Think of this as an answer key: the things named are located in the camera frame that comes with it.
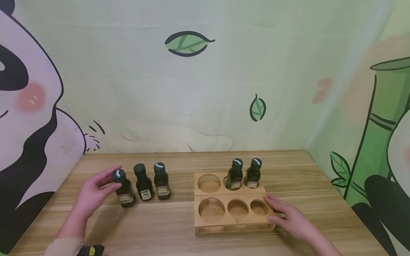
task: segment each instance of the right hand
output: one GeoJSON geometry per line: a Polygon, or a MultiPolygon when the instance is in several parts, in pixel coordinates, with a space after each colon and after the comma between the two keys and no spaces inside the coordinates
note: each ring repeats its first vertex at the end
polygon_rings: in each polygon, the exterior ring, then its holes
{"type": "Polygon", "coordinates": [[[121,183],[113,183],[112,179],[112,172],[120,168],[121,165],[113,166],[85,181],[71,210],[72,214],[84,219],[90,218],[103,201],[121,187],[121,183]]]}
{"type": "Polygon", "coordinates": [[[312,237],[312,235],[319,232],[319,230],[296,207],[280,200],[270,193],[267,193],[267,196],[264,199],[270,207],[277,211],[281,211],[286,216],[271,216],[268,217],[268,221],[281,226],[292,236],[307,242],[309,237],[312,237]]]}

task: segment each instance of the wooden bottle holder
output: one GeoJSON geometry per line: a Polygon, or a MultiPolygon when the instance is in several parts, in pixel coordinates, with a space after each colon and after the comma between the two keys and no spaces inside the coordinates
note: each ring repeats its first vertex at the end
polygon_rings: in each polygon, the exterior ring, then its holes
{"type": "Polygon", "coordinates": [[[238,190],[225,187],[228,172],[197,172],[194,175],[195,235],[272,230],[268,216],[275,213],[265,203],[265,187],[238,190]]]}

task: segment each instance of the bottle cap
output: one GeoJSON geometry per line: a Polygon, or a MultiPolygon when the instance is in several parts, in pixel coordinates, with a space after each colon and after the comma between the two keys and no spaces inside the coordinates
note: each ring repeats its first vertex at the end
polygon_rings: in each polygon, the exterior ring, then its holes
{"type": "Polygon", "coordinates": [[[251,161],[251,167],[253,169],[257,169],[259,170],[262,167],[262,160],[260,160],[259,158],[254,158],[251,161]]]}
{"type": "Polygon", "coordinates": [[[112,179],[115,183],[121,183],[126,179],[126,175],[123,169],[118,169],[112,172],[112,179]]]}
{"type": "Polygon", "coordinates": [[[134,173],[137,176],[137,179],[146,179],[147,178],[147,171],[145,169],[145,165],[139,163],[134,166],[134,173]]]}
{"type": "Polygon", "coordinates": [[[232,161],[232,168],[233,168],[234,170],[241,171],[243,165],[244,165],[244,163],[243,163],[242,160],[239,159],[239,158],[235,158],[235,159],[232,161]]]}
{"type": "Polygon", "coordinates": [[[154,172],[155,174],[162,174],[165,173],[165,164],[164,163],[156,163],[154,165],[154,172]]]}
{"type": "Polygon", "coordinates": [[[141,173],[141,172],[146,172],[145,170],[145,165],[143,163],[139,163],[134,166],[134,172],[135,174],[141,173]]]}

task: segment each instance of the cartoon leaf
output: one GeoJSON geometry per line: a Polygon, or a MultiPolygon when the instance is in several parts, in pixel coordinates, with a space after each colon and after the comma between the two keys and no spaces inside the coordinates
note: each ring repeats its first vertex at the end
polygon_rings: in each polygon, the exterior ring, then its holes
{"type": "Polygon", "coordinates": [[[251,107],[249,108],[249,113],[253,121],[257,122],[262,120],[266,112],[266,104],[261,98],[257,97],[255,94],[255,99],[252,101],[251,107]]]}
{"type": "Polygon", "coordinates": [[[192,57],[203,52],[208,43],[215,40],[209,40],[205,36],[194,31],[182,31],[172,34],[165,41],[165,45],[173,54],[182,57],[192,57]]]}
{"type": "Polygon", "coordinates": [[[350,168],[347,161],[338,153],[330,153],[330,163],[332,164],[333,171],[345,181],[348,181],[350,178],[350,168]]]}
{"type": "Polygon", "coordinates": [[[335,178],[331,181],[333,186],[339,187],[339,188],[345,188],[347,187],[347,181],[345,181],[343,178],[335,178]]]}

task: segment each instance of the wood grain surface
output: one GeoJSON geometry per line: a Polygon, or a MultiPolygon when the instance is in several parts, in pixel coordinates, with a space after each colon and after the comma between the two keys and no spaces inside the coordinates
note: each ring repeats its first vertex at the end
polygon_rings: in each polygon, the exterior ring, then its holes
{"type": "Polygon", "coordinates": [[[107,198],[88,222],[86,242],[102,244],[105,255],[313,255],[309,247],[283,229],[260,233],[194,235],[194,172],[228,171],[233,158],[247,168],[253,157],[263,161],[261,181],[267,191],[300,208],[344,255],[387,255],[309,155],[298,151],[88,154],[77,164],[11,254],[42,255],[68,215],[82,183],[122,164],[135,184],[132,168],[163,162],[172,196],[123,209],[115,195],[107,198]]]}

